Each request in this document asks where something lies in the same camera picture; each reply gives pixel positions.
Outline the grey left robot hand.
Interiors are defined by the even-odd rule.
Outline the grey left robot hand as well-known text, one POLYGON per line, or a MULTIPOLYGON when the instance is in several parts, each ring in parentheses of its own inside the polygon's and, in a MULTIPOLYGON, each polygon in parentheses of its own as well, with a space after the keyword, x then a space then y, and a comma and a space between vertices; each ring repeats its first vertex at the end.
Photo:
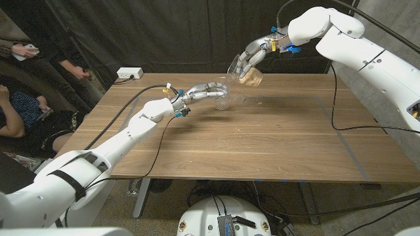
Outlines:
POLYGON ((186 92, 181 92, 177 97, 171 99, 173 109, 181 111, 187 105, 195 104, 208 98, 224 98, 227 94, 227 85, 220 82, 210 82, 195 85, 186 92))

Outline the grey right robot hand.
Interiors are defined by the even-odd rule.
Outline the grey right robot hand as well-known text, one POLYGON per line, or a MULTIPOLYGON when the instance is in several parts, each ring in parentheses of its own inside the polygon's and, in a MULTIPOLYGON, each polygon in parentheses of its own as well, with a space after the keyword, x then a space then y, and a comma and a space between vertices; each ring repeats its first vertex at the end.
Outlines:
POLYGON ((287 52, 290 46, 288 27, 276 28, 271 34, 256 39, 246 46, 238 59, 236 72, 240 73, 240 78, 242 78, 249 73, 251 68, 260 63, 268 53, 277 50, 280 53, 287 52))

